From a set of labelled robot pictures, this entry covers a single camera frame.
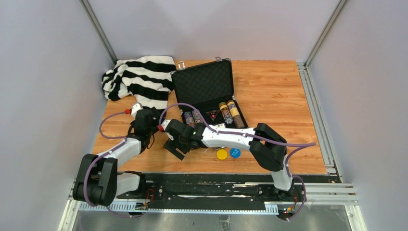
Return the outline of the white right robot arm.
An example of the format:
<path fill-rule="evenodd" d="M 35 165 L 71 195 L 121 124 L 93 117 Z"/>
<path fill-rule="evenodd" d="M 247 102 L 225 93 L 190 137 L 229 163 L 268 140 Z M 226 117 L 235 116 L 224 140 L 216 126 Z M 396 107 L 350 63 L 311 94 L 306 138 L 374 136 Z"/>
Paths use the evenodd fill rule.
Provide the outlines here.
<path fill-rule="evenodd" d="M 164 148 L 182 160 L 190 150 L 227 147 L 250 152 L 257 163 L 270 171 L 275 195 L 283 201 L 294 195 L 292 175 L 286 166 L 287 142 L 265 123 L 255 128 L 218 128 L 199 124 L 195 127 L 176 119 L 166 119 L 159 129 L 168 137 Z"/>

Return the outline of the purple chip row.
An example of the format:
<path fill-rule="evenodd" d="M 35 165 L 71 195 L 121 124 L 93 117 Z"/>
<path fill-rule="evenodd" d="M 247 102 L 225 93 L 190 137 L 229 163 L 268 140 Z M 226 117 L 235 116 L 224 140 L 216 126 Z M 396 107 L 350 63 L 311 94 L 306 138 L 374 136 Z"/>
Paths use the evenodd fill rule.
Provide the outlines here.
<path fill-rule="evenodd" d="M 186 124 L 189 125 L 190 127 L 194 128 L 195 127 L 195 121 L 194 121 L 192 113 L 191 112 L 185 112 L 183 115 L 184 115 Z"/>

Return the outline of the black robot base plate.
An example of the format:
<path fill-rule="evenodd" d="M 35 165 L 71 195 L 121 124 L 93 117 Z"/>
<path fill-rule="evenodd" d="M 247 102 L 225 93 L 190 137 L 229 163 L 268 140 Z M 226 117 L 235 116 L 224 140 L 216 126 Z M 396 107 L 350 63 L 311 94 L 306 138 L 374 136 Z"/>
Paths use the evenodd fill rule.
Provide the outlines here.
<path fill-rule="evenodd" d="M 151 209 L 263 210 L 272 203 L 284 212 L 302 205 L 305 196 L 301 183 L 281 191 L 266 174 L 146 173 L 137 190 L 118 198 L 146 201 Z"/>

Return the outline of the blue 10 poker chip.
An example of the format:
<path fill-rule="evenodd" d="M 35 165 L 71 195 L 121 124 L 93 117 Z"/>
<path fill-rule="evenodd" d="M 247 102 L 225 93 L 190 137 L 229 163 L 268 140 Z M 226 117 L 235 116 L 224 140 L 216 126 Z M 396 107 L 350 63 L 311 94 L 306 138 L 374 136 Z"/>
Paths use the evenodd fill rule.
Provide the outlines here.
<path fill-rule="evenodd" d="M 232 158 L 239 158 L 241 156 L 241 151 L 236 148 L 231 148 L 229 154 Z"/>

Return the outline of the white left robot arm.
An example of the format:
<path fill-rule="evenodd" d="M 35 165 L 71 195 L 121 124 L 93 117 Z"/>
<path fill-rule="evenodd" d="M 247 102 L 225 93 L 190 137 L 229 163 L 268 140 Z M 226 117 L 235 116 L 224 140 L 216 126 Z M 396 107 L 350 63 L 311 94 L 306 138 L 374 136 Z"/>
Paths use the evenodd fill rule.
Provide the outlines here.
<path fill-rule="evenodd" d="M 136 199 L 147 194 L 147 185 L 140 181 L 141 174 L 119 173 L 118 169 L 151 147 L 161 112 L 154 107 L 143 107 L 126 113 L 132 113 L 134 120 L 121 142 L 102 153 L 83 156 L 72 190 L 73 199 L 90 206 L 109 206 L 117 195 L 123 193 L 129 192 Z"/>

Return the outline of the blue yellow card deck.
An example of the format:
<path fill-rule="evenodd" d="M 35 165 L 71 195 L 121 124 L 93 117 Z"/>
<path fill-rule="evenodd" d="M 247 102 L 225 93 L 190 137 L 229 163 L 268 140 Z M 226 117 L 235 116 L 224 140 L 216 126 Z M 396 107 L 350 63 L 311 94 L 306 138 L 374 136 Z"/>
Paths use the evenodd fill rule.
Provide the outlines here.
<path fill-rule="evenodd" d="M 215 127 L 215 129 L 219 130 L 219 129 L 222 129 L 222 128 L 226 128 L 226 125 L 224 123 L 222 123 L 222 124 L 214 125 L 214 127 Z"/>

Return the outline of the black triangular heart token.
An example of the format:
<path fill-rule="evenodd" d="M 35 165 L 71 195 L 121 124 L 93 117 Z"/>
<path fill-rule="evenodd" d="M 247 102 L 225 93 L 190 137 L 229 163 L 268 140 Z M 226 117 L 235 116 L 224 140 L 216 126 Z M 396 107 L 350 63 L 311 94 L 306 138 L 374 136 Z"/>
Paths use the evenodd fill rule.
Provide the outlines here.
<path fill-rule="evenodd" d="M 206 112 L 206 114 L 209 116 L 209 118 L 210 118 L 212 121 L 216 121 L 216 120 L 217 120 L 217 117 L 218 117 L 219 113 L 220 113 L 219 110 L 212 110 L 212 111 Z"/>

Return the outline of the black white striped cloth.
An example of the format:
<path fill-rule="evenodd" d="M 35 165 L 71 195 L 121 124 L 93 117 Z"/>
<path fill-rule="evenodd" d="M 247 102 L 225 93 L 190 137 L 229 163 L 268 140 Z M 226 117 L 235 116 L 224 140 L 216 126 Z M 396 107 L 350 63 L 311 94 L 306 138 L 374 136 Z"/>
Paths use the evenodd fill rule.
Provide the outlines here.
<path fill-rule="evenodd" d="M 143 107 L 164 110 L 173 90 L 171 72 L 176 70 L 171 56 L 143 56 L 118 60 L 102 76 L 106 99 L 119 101 L 134 96 Z"/>

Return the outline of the multicolour chip row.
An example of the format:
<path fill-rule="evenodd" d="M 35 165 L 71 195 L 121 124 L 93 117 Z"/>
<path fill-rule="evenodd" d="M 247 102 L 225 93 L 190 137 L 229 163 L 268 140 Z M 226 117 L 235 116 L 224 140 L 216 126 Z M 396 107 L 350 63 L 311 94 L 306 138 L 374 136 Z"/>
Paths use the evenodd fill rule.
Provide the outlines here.
<path fill-rule="evenodd" d="M 193 116 L 193 120 L 194 120 L 195 124 L 203 124 L 203 120 L 201 119 L 201 116 L 200 116 L 198 111 L 193 110 L 191 112 L 191 114 Z"/>

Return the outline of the black poker set case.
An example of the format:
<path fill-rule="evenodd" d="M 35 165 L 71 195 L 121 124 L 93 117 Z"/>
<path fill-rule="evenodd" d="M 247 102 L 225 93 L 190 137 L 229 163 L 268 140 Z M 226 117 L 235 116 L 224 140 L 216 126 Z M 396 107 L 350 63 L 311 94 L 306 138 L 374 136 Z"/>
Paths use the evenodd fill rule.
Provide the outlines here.
<path fill-rule="evenodd" d="M 224 123 L 221 112 L 217 120 L 212 121 L 208 111 L 220 110 L 219 104 L 234 100 L 244 119 L 238 102 L 235 99 L 232 60 L 217 58 L 216 61 L 191 67 L 179 67 L 172 71 L 171 78 L 178 103 L 187 103 L 198 109 L 209 125 Z"/>

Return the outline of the yellow round dealer button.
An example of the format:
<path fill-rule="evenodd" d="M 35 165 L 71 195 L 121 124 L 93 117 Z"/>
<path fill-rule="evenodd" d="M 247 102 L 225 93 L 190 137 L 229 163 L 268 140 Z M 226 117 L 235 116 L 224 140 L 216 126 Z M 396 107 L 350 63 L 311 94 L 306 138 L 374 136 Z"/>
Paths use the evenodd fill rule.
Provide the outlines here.
<path fill-rule="evenodd" d="M 228 152 L 225 149 L 217 150 L 217 158 L 219 160 L 225 160 L 228 157 Z"/>

